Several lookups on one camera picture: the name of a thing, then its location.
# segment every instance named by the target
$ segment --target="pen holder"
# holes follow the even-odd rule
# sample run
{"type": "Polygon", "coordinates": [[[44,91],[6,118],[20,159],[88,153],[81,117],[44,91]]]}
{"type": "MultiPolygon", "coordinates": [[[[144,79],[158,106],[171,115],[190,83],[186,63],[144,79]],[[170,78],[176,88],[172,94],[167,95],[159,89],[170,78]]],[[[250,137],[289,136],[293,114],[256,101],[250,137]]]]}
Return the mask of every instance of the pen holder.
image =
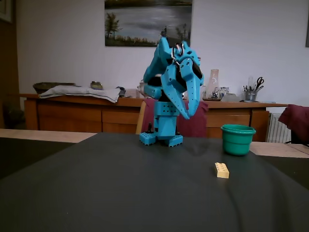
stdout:
{"type": "Polygon", "coordinates": [[[257,91],[246,91],[245,100],[254,102],[256,99],[257,91]]]}

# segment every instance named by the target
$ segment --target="green bucket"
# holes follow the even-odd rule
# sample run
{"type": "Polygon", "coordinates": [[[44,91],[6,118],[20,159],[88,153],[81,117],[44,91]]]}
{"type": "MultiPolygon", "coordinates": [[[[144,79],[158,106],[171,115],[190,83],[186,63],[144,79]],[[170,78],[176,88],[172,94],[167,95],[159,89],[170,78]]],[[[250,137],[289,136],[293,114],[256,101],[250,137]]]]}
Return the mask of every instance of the green bucket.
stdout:
{"type": "Polygon", "coordinates": [[[223,150],[231,155],[244,156],[250,149],[253,135],[256,133],[252,127],[226,124],[221,126],[223,150]]]}

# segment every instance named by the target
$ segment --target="yellow lego brick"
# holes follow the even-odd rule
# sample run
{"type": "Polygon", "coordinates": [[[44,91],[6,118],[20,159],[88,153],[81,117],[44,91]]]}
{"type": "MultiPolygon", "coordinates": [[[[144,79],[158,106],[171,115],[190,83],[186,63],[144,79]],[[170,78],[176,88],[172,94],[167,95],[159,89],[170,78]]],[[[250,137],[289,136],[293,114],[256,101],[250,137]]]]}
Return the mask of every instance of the yellow lego brick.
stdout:
{"type": "Polygon", "coordinates": [[[215,163],[215,165],[217,177],[228,179],[230,172],[228,171],[225,163],[215,163]]]}

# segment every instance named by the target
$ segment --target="white wall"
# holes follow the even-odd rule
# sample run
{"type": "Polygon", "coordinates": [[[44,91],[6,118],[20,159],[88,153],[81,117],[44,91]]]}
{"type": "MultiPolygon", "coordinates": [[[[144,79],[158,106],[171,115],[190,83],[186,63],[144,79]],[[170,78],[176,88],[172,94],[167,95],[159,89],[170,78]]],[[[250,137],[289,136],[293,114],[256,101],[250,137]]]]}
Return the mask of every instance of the white wall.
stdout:
{"type": "MultiPolygon", "coordinates": [[[[241,93],[265,78],[258,100],[309,106],[308,0],[195,0],[192,47],[201,69],[219,69],[220,86],[241,93]]],[[[42,81],[92,80],[134,88],[154,48],[104,46],[103,0],[17,2],[19,88],[42,81]]]]}

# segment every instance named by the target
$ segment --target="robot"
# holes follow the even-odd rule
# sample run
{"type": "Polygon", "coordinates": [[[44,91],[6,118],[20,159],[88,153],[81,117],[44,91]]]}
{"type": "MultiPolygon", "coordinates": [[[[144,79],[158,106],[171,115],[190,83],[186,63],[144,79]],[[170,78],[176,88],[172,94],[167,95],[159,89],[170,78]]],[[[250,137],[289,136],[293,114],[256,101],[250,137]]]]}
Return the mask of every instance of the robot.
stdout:
{"type": "Polygon", "coordinates": [[[176,131],[176,120],[179,114],[189,119],[197,110],[199,87],[204,82],[199,66],[196,52],[185,41],[170,48],[167,38],[161,37],[143,77],[144,93],[158,100],[154,104],[154,130],[149,123],[148,131],[140,134],[143,144],[163,140],[168,146],[176,146],[183,142],[176,131]],[[189,109],[183,102],[185,91],[188,91],[189,109]]]}

